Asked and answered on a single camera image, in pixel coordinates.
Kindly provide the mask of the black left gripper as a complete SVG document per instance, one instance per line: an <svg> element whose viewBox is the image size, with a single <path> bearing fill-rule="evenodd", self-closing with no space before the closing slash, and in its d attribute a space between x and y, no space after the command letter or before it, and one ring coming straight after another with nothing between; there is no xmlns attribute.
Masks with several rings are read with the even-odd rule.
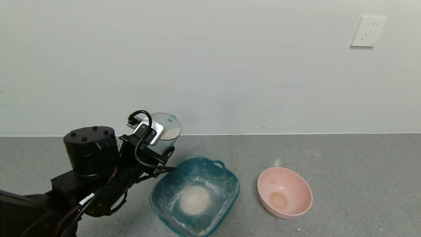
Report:
<svg viewBox="0 0 421 237"><path fill-rule="evenodd" d="M145 142L138 146L138 142L139 139L133 135L122 135L118 138L121 164L135 175L156 174L161 171L160 169L143 165L138 161L137 157L143 163L164 166L175 150L174 146L170 146L164 152L156 152L149 145L146 145Z"/></svg>

